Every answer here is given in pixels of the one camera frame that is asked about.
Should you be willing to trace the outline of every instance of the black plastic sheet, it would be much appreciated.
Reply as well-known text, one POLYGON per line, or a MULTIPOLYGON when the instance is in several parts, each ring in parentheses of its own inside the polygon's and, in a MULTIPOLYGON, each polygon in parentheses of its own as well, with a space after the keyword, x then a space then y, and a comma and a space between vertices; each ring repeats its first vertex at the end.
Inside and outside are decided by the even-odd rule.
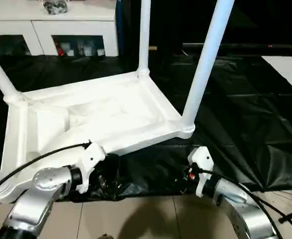
MULTIPOLYGON (((3 57, 0 63, 20 91, 133 71, 120 58, 3 57)), ((182 113, 197 60, 150 58, 152 79, 182 113)), ((7 105, 0 92, 0 162, 7 105)), ((208 147, 215 170, 251 190, 292 189, 292 86, 261 57, 219 57, 214 65, 190 139, 174 138, 98 164, 87 193, 73 201, 120 200, 145 195, 193 193, 180 184, 187 156, 208 147)))

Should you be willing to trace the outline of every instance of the tile floor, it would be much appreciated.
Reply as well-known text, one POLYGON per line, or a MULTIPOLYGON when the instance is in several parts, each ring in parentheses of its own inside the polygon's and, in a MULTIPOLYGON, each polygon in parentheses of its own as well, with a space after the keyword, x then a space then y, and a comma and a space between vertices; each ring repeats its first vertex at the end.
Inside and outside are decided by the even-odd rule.
MULTIPOLYGON (((259 196, 284 213, 292 196, 268 192, 259 196)), ((0 205, 0 227, 12 205, 0 205)), ((279 226, 292 238, 289 224, 279 226)), ((209 199, 195 196, 130 198, 120 202, 55 203, 41 239, 236 239, 230 221, 209 199)))

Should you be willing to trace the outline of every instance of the black cable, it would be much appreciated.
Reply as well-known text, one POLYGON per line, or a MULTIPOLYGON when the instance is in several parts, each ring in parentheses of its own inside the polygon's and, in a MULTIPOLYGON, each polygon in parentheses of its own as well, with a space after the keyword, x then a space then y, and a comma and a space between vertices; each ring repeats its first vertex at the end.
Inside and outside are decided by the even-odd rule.
MULTIPOLYGON (((258 197, 258 200, 259 200, 260 202, 262 202, 263 204, 265 204, 267 207, 269 207, 269 208, 271 208, 272 210, 274 210, 276 213, 280 214, 282 217, 285 216, 285 214, 284 214, 283 212, 281 212, 278 208, 272 206, 272 205, 271 205, 270 203, 268 203, 267 201, 261 199, 260 197, 258 197)), ((291 226, 292 226, 292 220, 291 220, 291 219, 288 219, 287 221, 288 221, 288 222, 291 224, 291 226)))
POLYGON ((41 155, 27 163, 25 163, 24 165, 21 165, 20 167, 18 167, 17 169, 15 169, 14 171, 10 172, 7 176, 5 176, 4 178, 2 178, 0 180, 0 186, 6 181, 8 180, 9 178, 11 178, 12 176, 14 176, 15 174, 17 174, 18 172, 20 172, 21 170, 25 169, 26 167, 30 166, 31 164, 34 164, 35 162, 47 157, 47 156, 50 156, 52 154, 55 154, 55 153, 58 153, 58 152, 61 152, 61 151, 64 151, 64 150, 67 150, 67 149, 70 149, 70 148, 76 148, 76 147, 84 147, 85 149, 90 146, 91 142, 88 142, 88 143, 80 143, 80 144, 75 144, 75 145, 71 145, 71 146, 67 146, 67 147, 63 147, 63 148, 59 148, 59 149, 56 149, 54 151, 51 151, 51 152, 48 152, 44 155, 41 155))
POLYGON ((213 172, 213 171, 210 171, 210 170, 204 170, 204 169, 201 169, 199 168, 199 172, 200 173, 207 173, 207 174, 211 174, 211 175, 214 175, 214 176, 217 176, 217 177, 220 177, 220 178, 223 178, 223 179, 226 179, 227 181, 235 184, 236 186, 238 186, 239 188, 241 188, 245 193, 247 193, 255 202, 256 204, 261 208, 261 210, 267 215, 272 227, 275 229, 276 233, 277 233, 277 237, 279 239, 283 239, 277 225, 275 224, 274 220, 271 218, 271 216, 269 215, 269 213, 267 212, 267 210, 265 209, 264 205, 261 204, 261 198, 259 198, 258 196, 255 196, 253 195, 248 189, 246 189, 244 186, 242 186, 241 184, 237 183, 236 181, 224 176, 224 175, 221 175, 219 173, 216 173, 216 172, 213 172))

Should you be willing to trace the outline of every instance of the table top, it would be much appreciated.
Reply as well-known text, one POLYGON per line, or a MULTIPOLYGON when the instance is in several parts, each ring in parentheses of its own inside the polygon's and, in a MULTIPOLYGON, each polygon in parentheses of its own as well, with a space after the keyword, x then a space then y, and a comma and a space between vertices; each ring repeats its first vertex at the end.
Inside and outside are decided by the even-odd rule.
POLYGON ((116 0, 69 1, 69 11, 49 15, 37 0, 0 0, 0 20, 115 21, 116 0))

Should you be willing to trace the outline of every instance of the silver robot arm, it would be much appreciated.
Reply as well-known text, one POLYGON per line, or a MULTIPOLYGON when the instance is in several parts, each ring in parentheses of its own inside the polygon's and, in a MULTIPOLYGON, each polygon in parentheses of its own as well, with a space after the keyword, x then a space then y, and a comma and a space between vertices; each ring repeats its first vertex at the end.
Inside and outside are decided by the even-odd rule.
POLYGON ((212 170, 214 165, 206 147, 195 149, 188 157, 191 168, 187 178, 197 184, 196 195, 206 195, 229 218, 239 239, 277 239, 272 224, 247 193, 235 184, 219 177, 200 172, 199 168, 212 170))
POLYGON ((38 171, 33 177, 32 186, 19 197, 4 221, 0 239, 37 238, 51 213, 53 203, 67 196, 71 189, 85 193, 90 174, 105 156, 102 148, 92 143, 77 164, 38 171))

